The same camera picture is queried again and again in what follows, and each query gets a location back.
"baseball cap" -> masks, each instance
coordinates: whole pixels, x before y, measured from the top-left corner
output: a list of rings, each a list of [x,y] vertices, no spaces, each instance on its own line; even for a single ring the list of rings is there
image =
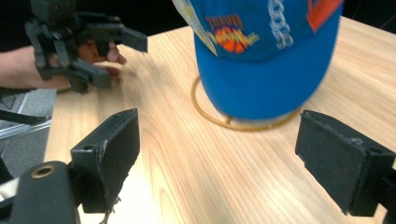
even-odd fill
[[[343,0],[173,0],[194,31],[205,93],[221,113],[273,119],[315,92]]]

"light wood tabletop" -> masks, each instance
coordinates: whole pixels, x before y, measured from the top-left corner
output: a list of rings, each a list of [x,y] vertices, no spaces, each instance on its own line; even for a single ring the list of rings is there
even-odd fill
[[[113,88],[58,92],[45,161],[114,113],[139,111],[141,152],[109,223],[381,223],[344,215],[295,155],[300,116],[261,132],[222,128],[191,102],[198,77],[189,27],[149,38],[148,54],[120,46],[128,63]],[[303,109],[343,121],[396,150],[396,35],[343,18],[332,62]],[[219,117],[201,84],[200,106]],[[83,224],[103,215],[83,215]]]

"wood grain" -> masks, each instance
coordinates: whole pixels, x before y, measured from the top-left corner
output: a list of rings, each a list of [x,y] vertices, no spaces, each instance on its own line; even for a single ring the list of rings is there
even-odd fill
[[[110,223],[381,223],[341,213],[294,153],[300,118],[270,131],[221,128],[191,103],[198,76],[192,30],[149,38],[149,54],[120,46],[129,62],[109,90],[58,93],[46,161],[69,150],[110,115],[139,111],[141,154]],[[328,74],[302,107],[328,114],[396,149],[396,35],[342,19]],[[197,90],[200,105],[217,111]],[[101,215],[82,215],[97,223]]]

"blue cap brim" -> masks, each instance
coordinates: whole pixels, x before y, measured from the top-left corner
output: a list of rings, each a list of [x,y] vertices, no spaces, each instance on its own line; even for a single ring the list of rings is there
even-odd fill
[[[214,107],[240,119],[273,119],[300,107],[327,71],[341,11],[313,37],[262,63],[219,58],[195,36],[200,77]]]

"forearm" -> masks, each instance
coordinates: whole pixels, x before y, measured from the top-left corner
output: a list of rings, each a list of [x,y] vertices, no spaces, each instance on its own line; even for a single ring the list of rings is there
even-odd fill
[[[33,47],[0,53],[0,87],[9,89],[58,88],[67,85],[64,77],[43,81],[35,68]]]

